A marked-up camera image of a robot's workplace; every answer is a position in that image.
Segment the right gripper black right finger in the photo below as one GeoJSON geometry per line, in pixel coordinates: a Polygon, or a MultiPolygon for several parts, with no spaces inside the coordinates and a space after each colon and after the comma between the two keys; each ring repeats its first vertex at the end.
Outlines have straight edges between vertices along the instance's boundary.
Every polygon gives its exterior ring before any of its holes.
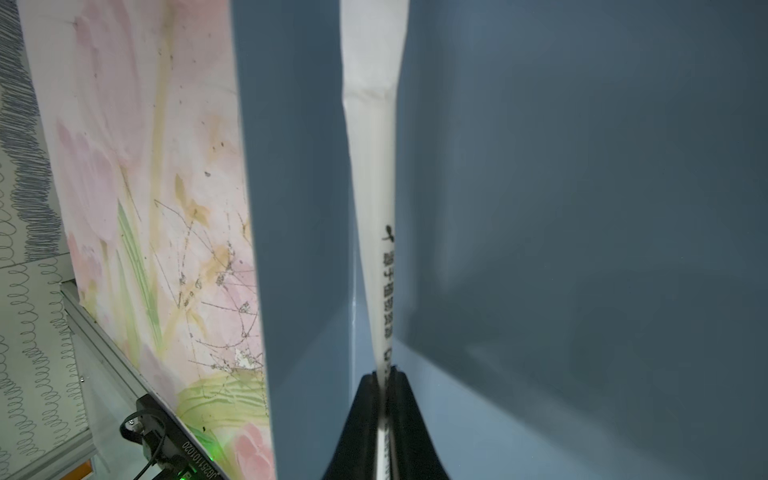
{"type": "Polygon", "coordinates": [[[390,449],[396,479],[449,480],[407,375],[393,367],[387,387],[390,449]]]}

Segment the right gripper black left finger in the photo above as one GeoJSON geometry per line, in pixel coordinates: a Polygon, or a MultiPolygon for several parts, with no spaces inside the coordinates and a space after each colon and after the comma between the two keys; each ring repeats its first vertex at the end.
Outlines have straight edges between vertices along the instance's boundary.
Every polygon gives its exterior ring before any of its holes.
{"type": "Polygon", "coordinates": [[[323,480],[373,480],[376,473],[380,389],[375,372],[364,375],[323,480]]]}

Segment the blue grey storage tray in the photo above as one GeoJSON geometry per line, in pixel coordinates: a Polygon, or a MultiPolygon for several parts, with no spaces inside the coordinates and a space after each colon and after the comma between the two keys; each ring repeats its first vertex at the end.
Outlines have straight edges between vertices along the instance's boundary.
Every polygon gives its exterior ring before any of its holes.
{"type": "MultiPolygon", "coordinates": [[[[374,369],[335,1],[232,5],[277,475],[374,369]]],[[[767,475],[767,5],[414,1],[394,362],[454,479],[767,475]]]]}

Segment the white paper straw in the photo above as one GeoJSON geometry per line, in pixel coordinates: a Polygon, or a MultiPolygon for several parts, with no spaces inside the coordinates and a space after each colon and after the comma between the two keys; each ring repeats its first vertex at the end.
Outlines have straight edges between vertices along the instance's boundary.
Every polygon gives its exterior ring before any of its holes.
{"type": "Polygon", "coordinates": [[[409,4],[342,0],[345,115],[360,259],[380,386],[392,364],[397,91],[409,4]]]}

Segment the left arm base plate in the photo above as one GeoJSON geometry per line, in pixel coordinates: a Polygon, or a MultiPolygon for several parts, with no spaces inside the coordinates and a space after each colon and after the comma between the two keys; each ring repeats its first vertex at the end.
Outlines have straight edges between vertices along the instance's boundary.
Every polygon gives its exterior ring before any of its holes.
{"type": "Polygon", "coordinates": [[[136,411],[119,427],[123,439],[142,447],[147,465],[158,467],[154,479],[226,479],[223,470],[176,417],[151,394],[135,401],[136,411]]]}

